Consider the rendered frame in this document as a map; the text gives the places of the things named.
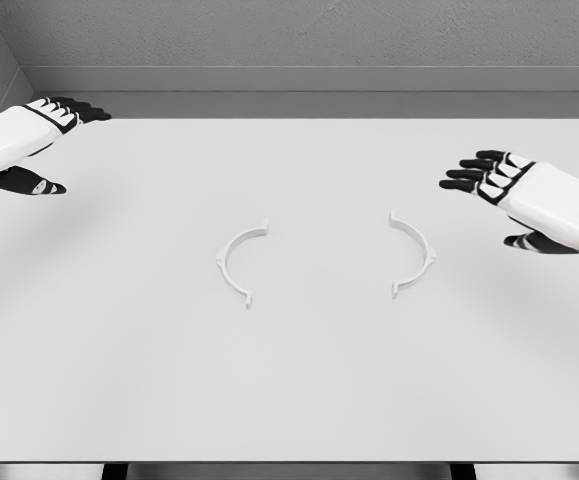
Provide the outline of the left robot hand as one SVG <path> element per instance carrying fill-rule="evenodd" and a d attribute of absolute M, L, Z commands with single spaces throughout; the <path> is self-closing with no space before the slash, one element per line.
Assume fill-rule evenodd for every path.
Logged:
<path fill-rule="evenodd" d="M 102 108 L 71 97 L 49 96 L 0 113 L 0 190 L 28 196 L 62 195 L 66 188 L 21 166 L 80 125 L 108 121 Z"/>

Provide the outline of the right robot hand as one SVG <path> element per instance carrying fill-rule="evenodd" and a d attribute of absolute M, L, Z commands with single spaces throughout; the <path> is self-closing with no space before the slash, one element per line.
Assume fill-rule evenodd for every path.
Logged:
<path fill-rule="evenodd" d="M 481 150 L 448 170 L 439 186 L 475 195 L 528 228 L 503 243 L 539 254 L 579 254 L 579 178 L 548 162 Z"/>

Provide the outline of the white table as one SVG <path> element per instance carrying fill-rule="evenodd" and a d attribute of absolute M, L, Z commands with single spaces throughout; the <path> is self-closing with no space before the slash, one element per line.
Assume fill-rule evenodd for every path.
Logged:
<path fill-rule="evenodd" d="M 579 255 L 438 186 L 579 120 L 115 119 L 0 191 L 0 462 L 579 461 Z M 437 260 L 388 224 L 422 230 Z M 268 234 L 217 252 L 269 220 Z"/>

